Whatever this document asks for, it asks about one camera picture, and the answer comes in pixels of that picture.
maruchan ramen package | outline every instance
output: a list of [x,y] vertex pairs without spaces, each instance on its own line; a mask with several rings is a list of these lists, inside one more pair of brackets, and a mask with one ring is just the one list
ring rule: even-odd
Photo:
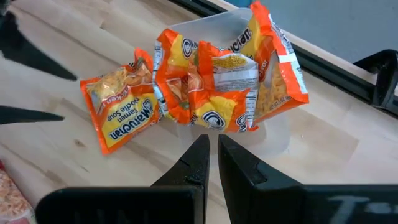
[[197,44],[166,29],[155,46],[154,91],[162,113],[179,124],[190,124],[188,62]]
[[36,223],[33,208],[8,176],[0,161],[0,223]]
[[112,153],[160,119],[152,86],[153,61],[138,48],[134,55],[132,64],[80,81],[103,154]]
[[[213,73],[213,55],[221,58],[232,56],[229,50],[219,51],[206,42],[200,42],[197,52],[188,61],[188,98],[192,112],[192,124],[216,129],[222,132],[244,132],[247,130],[246,96],[248,88],[232,90],[224,88],[223,91],[216,89]],[[219,78],[218,82],[229,82],[234,79],[233,68],[241,66],[220,66],[220,74],[230,75],[231,78]]]
[[245,126],[248,130],[256,130],[254,125],[254,113],[259,89],[259,72],[257,63],[243,54],[232,53],[229,50],[220,50],[210,43],[201,43],[211,55],[213,79],[217,91],[226,92],[231,90],[250,91],[246,95],[246,120]]
[[253,17],[230,50],[252,58],[259,65],[259,94],[254,122],[308,103],[300,65],[286,36],[260,3],[250,6]]

clear plastic container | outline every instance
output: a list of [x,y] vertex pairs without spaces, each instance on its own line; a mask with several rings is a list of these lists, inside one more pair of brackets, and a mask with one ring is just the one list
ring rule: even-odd
[[[252,18],[250,9],[236,9],[214,16],[197,19],[170,26],[184,37],[195,42],[205,40],[217,47],[228,48],[238,35],[245,30]],[[182,147],[187,148],[200,135],[208,134],[211,150],[216,152],[219,132],[201,126],[177,126],[177,134],[182,140]],[[228,134],[240,145],[260,158],[276,156],[284,152],[290,140],[286,115],[280,114],[259,124],[255,132]]]

orange wrapper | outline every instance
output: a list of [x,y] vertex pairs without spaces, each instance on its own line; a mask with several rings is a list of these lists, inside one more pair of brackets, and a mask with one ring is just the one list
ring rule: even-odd
[[136,48],[135,62],[102,77],[80,81],[103,154],[110,154],[159,122],[152,86],[153,61]]
[[254,122],[258,123],[296,106],[309,103],[300,65],[292,45],[273,23],[260,2],[250,6],[253,17],[230,50],[259,65],[259,94]]
[[217,91],[213,57],[232,54],[218,50],[210,43],[199,42],[198,50],[188,62],[188,97],[192,124],[222,132],[247,130],[246,95],[249,89]]

orange noodle package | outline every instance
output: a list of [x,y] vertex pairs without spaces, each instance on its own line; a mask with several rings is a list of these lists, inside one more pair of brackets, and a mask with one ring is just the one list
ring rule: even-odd
[[162,114],[179,124],[190,124],[188,61],[197,44],[166,29],[155,46],[154,91]]
[[260,2],[250,6],[253,17],[230,50],[259,65],[259,94],[254,122],[258,123],[296,106],[309,103],[300,65],[292,45],[273,23]]
[[153,60],[136,48],[135,62],[102,77],[80,81],[103,154],[110,154],[159,122],[152,86]]
[[0,223],[34,224],[34,211],[0,161]]
[[215,89],[220,92],[233,90],[247,90],[246,94],[246,122],[244,119],[237,121],[240,131],[254,131],[254,113],[259,89],[259,73],[257,63],[243,54],[232,53],[230,50],[220,50],[210,43],[200,42],[200,48],[206,49],[207,54],[202,58],[210,58],[203,66],[209,66],[213,72]]
[[[192,124],[222,132],[236,133],[247,130],[246,96],[250,89],[246,88],[242,91],[231,88],[225,88],[224,91],[216,90],[213,56],[228,58],[230,55],[229,50],[218,50],[209,43],[201,41],[197,52],[189,60],[188,97],[192,112]],[[232,70],[232,67],[229,66],[223,68],[226,67],[228,67],[226,71]],[[227,78],[220,80],[223,80],[224,84],[231,82],[231,79]]]
[[[218,67],[219,73],[248,69],[245,66],[233,67],[233,60],[242,61],[227,54],[232,52],[219,51],[205,42],[201,43],[199,50],[198,44],[181,34],[164,30],[155,47],[154,72],[154,90],[164,114],[180,124],[199,124],[222,132],[246,131],[246,96],[250,89],[238,88],[237,85],[226,88],[227,82],[231,84],[233,75],[230,79],[217,79],[220,86],[224,86],[220,87],[220,91],[215,83],[213,65],[222,65]],[[227,59],[219,59],[213,64],[213,57]],[[256,63],[242,57],[252,62],[257,73]],[[252,86],[257,88],[258,75],[254,80]]]

light wood surface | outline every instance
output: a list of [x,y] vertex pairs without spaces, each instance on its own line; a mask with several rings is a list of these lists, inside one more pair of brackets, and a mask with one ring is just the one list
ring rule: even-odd
[[[81,78],[130,62],[134,47],[153,54],[155,39],[164,28],[198,18],[166,0],[17,0],[11,11],[31,41]],[[305,44],[288,36],[295,44]],[[337,60],[316,47],[313,50]],[[3,58],[0,73],[2,105],[66,117],[62,122],[0,126],[0,158],[33,205],[66,186],[150,185],[205,133],[212,141],[207,222],[229,223],[218,174],[216,132],[184,129],[163,120],[104,157],[78,82]],[[232,137],[303,183],[398,183],[398,120],[311,74],[304,73],[304,78],[309,105],[265,122],[255,133]],[[278,153],[285,143],[276,133],[285,126],[290,129],[290,143]]]

